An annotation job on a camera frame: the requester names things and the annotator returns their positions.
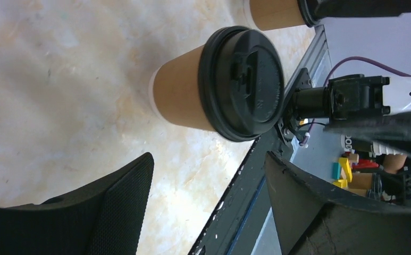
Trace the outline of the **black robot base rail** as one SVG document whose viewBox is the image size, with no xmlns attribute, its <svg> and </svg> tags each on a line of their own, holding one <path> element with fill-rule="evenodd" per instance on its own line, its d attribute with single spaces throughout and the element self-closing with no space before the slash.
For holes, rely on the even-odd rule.
<svg viewBox="0 0 411 255">
<path fill-rule="evenodd" d="M 189 254 L 251 254 L 270 209 L 264 172 L 268 151 L 291 158 L 291 130 L 298 126 L 289 103 L 298 88 L 312 82 L 306 68 L 299 69 L 286 88 L 286 106 L 274 128 L 257 138 L 228 184 Z"/>
</svg>

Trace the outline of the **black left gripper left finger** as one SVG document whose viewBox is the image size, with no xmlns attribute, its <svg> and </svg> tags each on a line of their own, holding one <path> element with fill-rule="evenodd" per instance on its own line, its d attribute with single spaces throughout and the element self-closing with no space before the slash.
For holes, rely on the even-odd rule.
<svg viewBox="0 0 411 255">
<path fill-rule="evenodd" d="M 0 208 L 0 254 L 135 254 L 154 159 L 35 205 Z"/>
</svg>

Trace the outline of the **brown paper coffee cup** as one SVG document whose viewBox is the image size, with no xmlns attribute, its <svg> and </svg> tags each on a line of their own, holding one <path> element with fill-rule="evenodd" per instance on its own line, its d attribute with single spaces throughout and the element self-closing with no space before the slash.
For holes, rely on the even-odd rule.
<svg viewBox="0 0 411 255">
<path fill-rule="evenodd" d="M 305 25 L 294 0 L 247 0 L 244 14 L 249 25 L 261 31 Z"/>
</svg>

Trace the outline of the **black plastic cup lid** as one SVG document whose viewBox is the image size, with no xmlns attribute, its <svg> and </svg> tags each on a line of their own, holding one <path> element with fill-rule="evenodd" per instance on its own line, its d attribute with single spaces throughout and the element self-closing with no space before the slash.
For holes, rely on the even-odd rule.
<svg viewBox="0 0 411 255">
<path fill-rule="evenodd" d="M 303 18 L 304 24 L 309 28 L 319 26 L 321 18 L 315 13 L 316 8 L 321 4 L 321 0 L 297 0 L 299 13 Z"/>
</svg>

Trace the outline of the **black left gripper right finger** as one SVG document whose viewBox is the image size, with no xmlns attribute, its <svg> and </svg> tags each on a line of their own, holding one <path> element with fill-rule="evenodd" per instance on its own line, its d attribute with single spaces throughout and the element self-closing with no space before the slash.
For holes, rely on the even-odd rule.
<svg viewBox="0 0 411 255">
<path fill-rule="evenodd" d="M 272 151 L 264 169 L 282 254 L 411 254 L 411 207 L 353 194 Z"/>
</svg>

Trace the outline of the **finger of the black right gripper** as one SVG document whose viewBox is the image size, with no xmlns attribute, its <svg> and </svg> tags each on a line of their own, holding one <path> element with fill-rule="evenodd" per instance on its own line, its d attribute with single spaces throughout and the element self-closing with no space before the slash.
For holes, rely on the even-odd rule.
<svg viewBox="0 0 411 255">
<path fill-rule="evenodd" d="M 344 134 L 400 151 L 411 158 L 411 112 L 331 121 L 324 131 Z"/>
<path fill-rule="evenodd" d="M 315 18 L 385 18 L 411 13 L 411 0 L 318 1 Z"/>
</svg>

